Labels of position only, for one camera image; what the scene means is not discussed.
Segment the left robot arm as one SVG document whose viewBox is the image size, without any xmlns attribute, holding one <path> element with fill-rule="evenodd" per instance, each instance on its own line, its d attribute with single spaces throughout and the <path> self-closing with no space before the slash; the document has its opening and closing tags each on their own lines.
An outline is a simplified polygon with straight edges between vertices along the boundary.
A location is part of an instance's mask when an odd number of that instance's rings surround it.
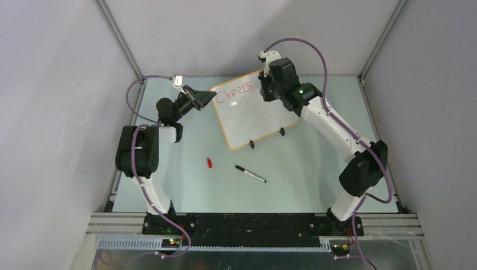
<svg viewBox="0 0 477 270">
<path fill-rule="evenodd" d="M 121 132 L 115 156 L 117 170 L 135 181 L 147 204 L 147 212 L 160 215 L 156 227 L 171 234 L 178 227 L 178 219 L 169 214 L 172 201 L 152 177 L 159 167 L 159 146 L 181 141 L 183 125 L 179 121 L 191 110 L 202 110 L 217 95 L 212 91 L 198 91 L 187 85 L 173 101 L 161 98 L 156 103 L 158 120 L 151 125 L 127 125 Z"/>
</svg>

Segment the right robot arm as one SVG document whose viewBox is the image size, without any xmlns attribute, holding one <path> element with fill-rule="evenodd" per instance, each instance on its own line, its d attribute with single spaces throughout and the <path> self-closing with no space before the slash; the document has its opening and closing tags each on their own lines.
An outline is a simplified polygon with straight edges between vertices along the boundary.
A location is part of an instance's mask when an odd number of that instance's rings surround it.
<svg viewBox="0 0 477 270">
<path fill-rule="evenodd" d="M 345 155 L 347 166 L 339 175 L 342 192 L 332 204 L 327 228 L 342 235 L 350 227 L 349 218 L 366 193 L 384 177 L 388 146 L 359 135 L 327 103 L 325 95 L 312 83 L 301 83 L 293 62 L 279 53 L 261 53 L 264 69 L 258 75 L 265 102 L 279 100 L 285 109 L 318 129 Z"/>
</svg>

